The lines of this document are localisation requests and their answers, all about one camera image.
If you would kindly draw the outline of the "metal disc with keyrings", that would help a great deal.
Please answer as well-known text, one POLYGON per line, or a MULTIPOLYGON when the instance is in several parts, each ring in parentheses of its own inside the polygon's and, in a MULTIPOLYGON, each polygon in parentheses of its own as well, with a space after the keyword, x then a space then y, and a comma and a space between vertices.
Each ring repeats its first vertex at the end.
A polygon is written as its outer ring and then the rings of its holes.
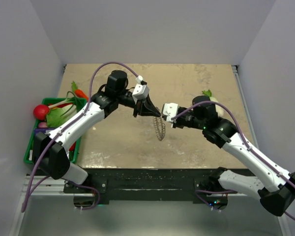
POLYGON ((162 141, 166 135, 166 126, 163 122, 162 117, 153 117, 153 127, 155 130, 156 137, 159 141, 162 141))

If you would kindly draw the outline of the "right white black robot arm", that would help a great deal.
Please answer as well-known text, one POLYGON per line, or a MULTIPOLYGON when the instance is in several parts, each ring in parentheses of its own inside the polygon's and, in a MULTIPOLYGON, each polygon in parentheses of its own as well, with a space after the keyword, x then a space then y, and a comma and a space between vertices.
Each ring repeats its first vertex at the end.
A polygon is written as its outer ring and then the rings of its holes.
POLYGON ((259 201, 269 213, 282 216, 295 199, 295 172, 270 160, 248 141, 237 120, 219 116, 217 107, 234 117, 224 105, 204 95, 194 98, 189 108, 176 103, 165 103, 162 108, 163 119, 173 128, 200 129, 207 141, 231 154, 253 174, 248 177, 218 168, 198 192, 245 194, 259 201))

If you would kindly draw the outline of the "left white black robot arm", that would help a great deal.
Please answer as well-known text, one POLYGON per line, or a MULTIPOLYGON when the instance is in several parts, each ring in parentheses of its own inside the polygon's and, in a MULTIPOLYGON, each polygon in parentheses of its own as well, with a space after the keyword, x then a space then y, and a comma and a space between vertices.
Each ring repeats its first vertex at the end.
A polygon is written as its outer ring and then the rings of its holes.
POLYGON ((133 91, 127 89, 127 74, 114 70, 108 76, 104 90, 99 90, 77 114, 63 125, 48 134, 39 132, 33 140, 32 160, 35 168, 40 168, 53 179, 64 179, 74 182, 81 193, 91 190, 92 181, 88 173, 69 161, 69 148, 92 126, 104 120, 119 105, 133 109, 133 116, 161 116, 149 97, 149 88, 142 76, 136 78, 133 91))

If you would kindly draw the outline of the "orange toy carrot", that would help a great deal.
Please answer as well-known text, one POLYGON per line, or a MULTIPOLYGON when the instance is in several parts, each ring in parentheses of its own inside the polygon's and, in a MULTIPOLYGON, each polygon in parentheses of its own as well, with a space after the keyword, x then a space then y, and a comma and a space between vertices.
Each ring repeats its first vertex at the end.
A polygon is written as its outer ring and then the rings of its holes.
POLYGON ((89 97, 78 88, 77 84, 74 81, 71 83, 71 90, 77 97, 83 98, 85 100, 89 99, 89 97))

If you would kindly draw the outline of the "red toy pepper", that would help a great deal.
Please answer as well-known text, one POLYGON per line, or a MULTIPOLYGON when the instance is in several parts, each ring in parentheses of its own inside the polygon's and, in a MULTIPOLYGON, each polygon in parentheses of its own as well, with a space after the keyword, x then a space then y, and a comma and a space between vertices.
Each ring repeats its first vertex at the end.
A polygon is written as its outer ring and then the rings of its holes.
POLYGON ((69 151, 74 151, 76 146, 76 142, 70 147, 69 151))

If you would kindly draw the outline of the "toy bok choy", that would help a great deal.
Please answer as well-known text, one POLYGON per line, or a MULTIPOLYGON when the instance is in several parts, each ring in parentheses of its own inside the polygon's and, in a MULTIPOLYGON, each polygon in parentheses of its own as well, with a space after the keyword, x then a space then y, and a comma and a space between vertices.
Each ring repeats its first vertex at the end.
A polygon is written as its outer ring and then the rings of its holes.
POLYGON ((49 128, 57 128, 66 123, 77 113, 77 103, 79 102, 73 92, 67 92, 66 98, 61 103, 50 109, 46 115, 46 123, 49 128))

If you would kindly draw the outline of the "green plastic crate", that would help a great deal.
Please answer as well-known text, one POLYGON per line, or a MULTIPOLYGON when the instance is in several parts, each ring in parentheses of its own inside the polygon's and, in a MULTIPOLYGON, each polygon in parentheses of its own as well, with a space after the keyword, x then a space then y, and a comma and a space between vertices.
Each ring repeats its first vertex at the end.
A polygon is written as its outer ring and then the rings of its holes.
MULTIPOLYGON (((50 109, 59 105, 61 103, 61 101, 63 101, 65 98, 44 98, 41 102, 41 104, 47 105, 50 109)), ((77 107, 77 112, 80 111, 87 103, 87 101, 83 98, 78 98, 79 102, 77 103, 76 107, 77 107)), ((33 131, 31 134, 31 137, 29 139, 29 144, 27 146, 25 155, 24 155, 24 162, 27 164, 32 164, 32 153, 33 153, 33 141, 34 141, 34 129, 38 128, 38 124, 40 122, 46 122, 46 120, 36 120, 34 127, 33 127, 33 131)))

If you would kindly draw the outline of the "pink toy onion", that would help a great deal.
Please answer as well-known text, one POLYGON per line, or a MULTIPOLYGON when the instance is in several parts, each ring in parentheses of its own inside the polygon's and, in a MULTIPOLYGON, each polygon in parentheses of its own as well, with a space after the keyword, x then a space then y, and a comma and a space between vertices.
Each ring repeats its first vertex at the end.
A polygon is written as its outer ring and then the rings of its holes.
POLYGON ((46 122, 40 122, 37 127, 38 128, 48 128, 48 125, 46 122))

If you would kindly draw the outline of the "red toy radish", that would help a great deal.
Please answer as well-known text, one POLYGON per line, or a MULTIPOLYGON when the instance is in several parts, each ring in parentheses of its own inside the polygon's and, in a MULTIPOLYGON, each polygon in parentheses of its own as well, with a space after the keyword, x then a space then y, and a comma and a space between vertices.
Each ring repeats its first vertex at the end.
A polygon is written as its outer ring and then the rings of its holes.
POLYGON ((33 110, 33 115, 37 120, 46 120, 46 115, 49 113, 50 108, 47 105, 37 105, 33 110))

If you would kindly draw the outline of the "purple box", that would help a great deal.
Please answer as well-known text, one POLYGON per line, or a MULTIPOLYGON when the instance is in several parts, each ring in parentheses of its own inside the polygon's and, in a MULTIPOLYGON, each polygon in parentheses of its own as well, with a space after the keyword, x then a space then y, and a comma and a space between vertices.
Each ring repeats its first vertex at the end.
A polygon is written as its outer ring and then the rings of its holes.
POLYGON ((34 136, 38 133, 43 133, 45 135, 48 135, 54 128, 36 128, 34 129, 34 136))

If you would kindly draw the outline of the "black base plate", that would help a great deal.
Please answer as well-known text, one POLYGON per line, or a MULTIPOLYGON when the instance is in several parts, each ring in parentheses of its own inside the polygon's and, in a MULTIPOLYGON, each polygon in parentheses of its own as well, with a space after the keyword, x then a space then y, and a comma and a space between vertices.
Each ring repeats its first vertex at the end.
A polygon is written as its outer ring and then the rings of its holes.
POLYGON ((80 187, 65 183, 65 194, 75 194, 76 206, 91 204, 94 189, 101 205, 111 201, 187 201, 201 203, 210 194, 227 194, 218 169, 87 169, 90 176, 80 187))

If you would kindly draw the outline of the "aluminium rail frame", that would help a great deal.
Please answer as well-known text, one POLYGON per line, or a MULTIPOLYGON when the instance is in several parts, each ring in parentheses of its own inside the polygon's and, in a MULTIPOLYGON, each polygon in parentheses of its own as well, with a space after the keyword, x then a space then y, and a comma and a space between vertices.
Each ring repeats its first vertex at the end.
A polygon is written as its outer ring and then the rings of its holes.
POLYGON ((21 213, 29 177, 23 185, 21 198, 12 223, 10 236, 86 236, 93 210, 81 210, 74 200, 94 200, 91 192, 73 187, 73 193, 65 193, 69 184, 65 180, 53 180, 36 176, 26 211, 21 213))

